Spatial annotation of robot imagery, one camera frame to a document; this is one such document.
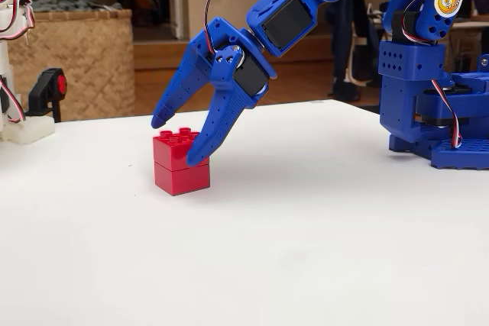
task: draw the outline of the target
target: woven basket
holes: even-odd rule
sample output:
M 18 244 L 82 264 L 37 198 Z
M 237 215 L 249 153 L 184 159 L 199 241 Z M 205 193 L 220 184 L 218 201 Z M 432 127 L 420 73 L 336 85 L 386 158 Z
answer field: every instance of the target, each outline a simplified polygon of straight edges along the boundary
M 62 68 L 68 82 L 63 121 L 134 114 L 131 11 L 37 13 L 36 28 L 8 44 L 15 91 L 27 95 L 39 74 Z

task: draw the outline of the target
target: red lego brick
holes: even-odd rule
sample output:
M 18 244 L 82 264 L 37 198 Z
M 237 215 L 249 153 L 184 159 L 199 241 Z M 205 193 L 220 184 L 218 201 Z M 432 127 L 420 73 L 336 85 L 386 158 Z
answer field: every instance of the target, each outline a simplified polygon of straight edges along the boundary
M 154 183 L 170 195 L 180 195 L 210 187 L 209 164 L 170 171 L 154 163 Z
M 188 127 L 182 127 L 178 133 L 172 131 L 161 131 L 160 136 L 153 138 L 154 162 L 170 170 L 192 168 L 186 164 L 186 154 L 196 139 L 198 132 L 191 131 Z M 206 158 L 197 166 L 209 164 Z

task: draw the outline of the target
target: white robotic arm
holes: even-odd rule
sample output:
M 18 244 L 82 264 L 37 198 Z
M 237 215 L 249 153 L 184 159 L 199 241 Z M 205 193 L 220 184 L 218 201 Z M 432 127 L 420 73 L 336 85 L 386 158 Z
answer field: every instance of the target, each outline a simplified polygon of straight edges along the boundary
M 14 73 L 8 60 L 7 41 L 27 37 L 34 27 L 31 0 L 0 0 L 0 137 L 20 144 L 40 140 L 54 132 L 51 117 L 25 117 L 15 94 Z

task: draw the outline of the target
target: lego stud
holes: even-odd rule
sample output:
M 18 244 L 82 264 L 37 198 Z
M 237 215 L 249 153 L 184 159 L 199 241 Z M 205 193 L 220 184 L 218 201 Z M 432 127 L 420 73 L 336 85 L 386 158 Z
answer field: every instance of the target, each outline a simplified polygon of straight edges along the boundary
M 173 132 L 165 130 L 160 132 L 161 139 L 169 139 L 172 136 Z
M 172 144 L 179 144 L 181 142 L 182 142 L 181 137 L 176 137 L 176 136 L 170 137 L 170 143 L 172 143 Z
M 178 131 L 182 137 L 188 137 L 190 135 L 191 130 L 189 127 L 182 127 L 178 129 Z

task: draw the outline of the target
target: red button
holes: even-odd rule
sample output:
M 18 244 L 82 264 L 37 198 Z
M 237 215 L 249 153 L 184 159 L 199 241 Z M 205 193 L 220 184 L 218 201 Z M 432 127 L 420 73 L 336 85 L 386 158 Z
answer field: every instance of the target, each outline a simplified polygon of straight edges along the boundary
M 66 93 L 66 78 L 64 76 L 58 76 L 58 89 L 62 95 Z

